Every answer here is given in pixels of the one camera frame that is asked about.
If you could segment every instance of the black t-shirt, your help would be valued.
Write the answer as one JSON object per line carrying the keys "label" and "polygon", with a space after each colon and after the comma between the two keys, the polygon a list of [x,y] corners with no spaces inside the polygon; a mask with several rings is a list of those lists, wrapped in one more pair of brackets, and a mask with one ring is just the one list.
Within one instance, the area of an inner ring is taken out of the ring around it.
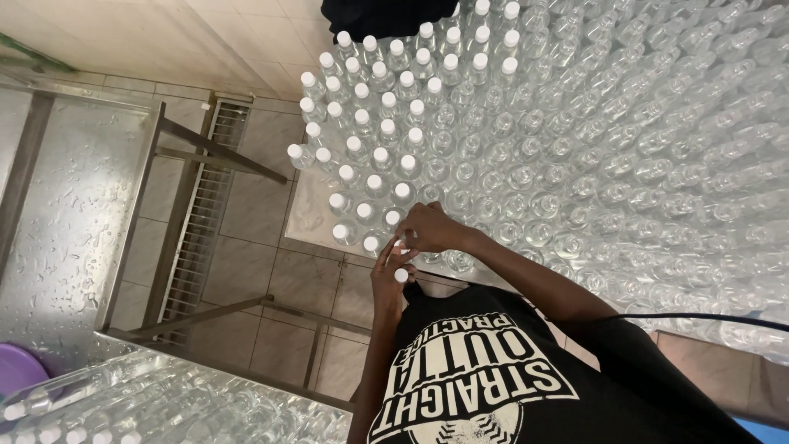
{"label": "black t-shirt", "polygon": [[411,303],[371,444],[759,442],[622,319],[563,325],[559,347],[520,297],[472,286]]}

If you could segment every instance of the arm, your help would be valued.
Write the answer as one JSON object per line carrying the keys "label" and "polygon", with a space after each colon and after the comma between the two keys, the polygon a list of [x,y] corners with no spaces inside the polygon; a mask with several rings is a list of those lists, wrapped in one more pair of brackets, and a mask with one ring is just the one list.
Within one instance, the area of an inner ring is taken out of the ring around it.
{"label": "arm", "polygon": [[583,322],[617,314],[572,280],[508,250],[482,231],[452,220],[439,202],[416,204],[400,223],[397,234],[406,234],[406,246],[419,251],[460,250],[471,254],[552,321]]}
{"label": "arm", "polygon": [[409,281],[413,282],[416,267],[406,262],[419,252],[411,250],[401,255],[395,249],[396,237],[392,238],[379,254],[375,267],[370,272],[374,311],[372,335],[367,347],[365,369],[357,389],[356,405],[348,432],[348,444],[364,444],[372,421],[376,418],[387,388],[389,366],[395,353],[395,332],[402,315],[402,284],[395,280],[395,270],[407,269]]}

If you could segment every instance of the white wall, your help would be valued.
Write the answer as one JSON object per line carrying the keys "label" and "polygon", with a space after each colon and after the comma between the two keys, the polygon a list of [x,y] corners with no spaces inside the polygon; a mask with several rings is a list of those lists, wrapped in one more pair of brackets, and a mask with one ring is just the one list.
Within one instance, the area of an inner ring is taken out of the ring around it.
{"label": "white wall", "polygon": [[83,71],[298,100],[321,0],[0,0],[0,32]]}

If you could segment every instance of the graphic t-shirt print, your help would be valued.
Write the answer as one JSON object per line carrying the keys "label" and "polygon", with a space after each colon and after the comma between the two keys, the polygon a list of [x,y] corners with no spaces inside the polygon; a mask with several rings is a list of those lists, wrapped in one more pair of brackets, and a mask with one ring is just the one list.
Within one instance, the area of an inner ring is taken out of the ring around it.
{"label": "graphic t-shirt print", "polygon": [[521,404],[556,398],[578,395],[509,316],[442,319],[398,351],[368,443],[512,443]]}

